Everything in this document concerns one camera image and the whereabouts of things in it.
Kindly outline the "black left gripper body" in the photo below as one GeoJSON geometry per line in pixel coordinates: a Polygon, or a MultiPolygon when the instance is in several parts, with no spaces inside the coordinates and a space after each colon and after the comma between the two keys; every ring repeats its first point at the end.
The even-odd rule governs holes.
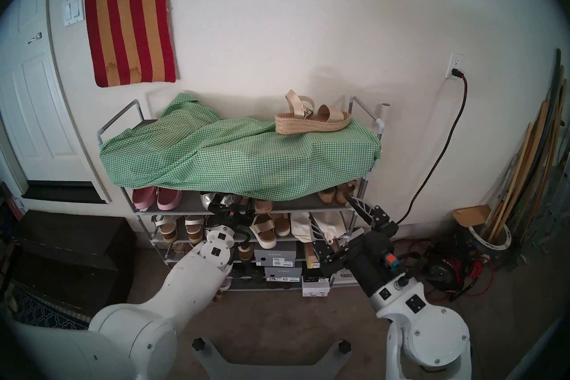
{"type": "Polygon", "coordinates": [[[229,204],[213,200],[208,204],[208,227],[248,228],[248,215],[242,209],[241,201],[230,200],[229,204]]]}

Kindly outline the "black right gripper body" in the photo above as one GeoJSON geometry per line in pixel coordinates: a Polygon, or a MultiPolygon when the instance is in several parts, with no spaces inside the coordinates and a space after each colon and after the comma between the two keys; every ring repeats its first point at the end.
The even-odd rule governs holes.
{"type": "MultiPolygon", "coordinates": [[[[372,297],[384,285],[404,273],[394,250],[393,243],[386,235],[371,230],[340,246],[335,257],[342,262],[341,269],[349,270],[366,296],[372,297]]],[[[340,270],[322,270],[322,273],[332,276],[340,270]]]]}

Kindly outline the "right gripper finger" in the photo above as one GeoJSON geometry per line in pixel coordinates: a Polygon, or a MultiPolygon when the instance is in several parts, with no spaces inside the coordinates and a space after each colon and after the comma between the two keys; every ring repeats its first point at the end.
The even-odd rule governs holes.
{"type": "Polygon", "coordinates": [[[345,194],[345,199],[353,210],[348,228],[349,235],[352,235],[358,217],[374,231],[384,235],[395,235],[397,233],[398,224],[390,220],[390,217],[380,206],[371,206],[362,199],[354,198],[349,194],[345,194]]]}
{"type": "Polygon", "coordinates": [[[333,249],[332,245],[328,243],[311,213],[309,214],[309,222],[309,235],[315,256],[320,264],[320,269],[340,270],[342,268],[342,262],[335,257],[337,252],[333,249]]]}

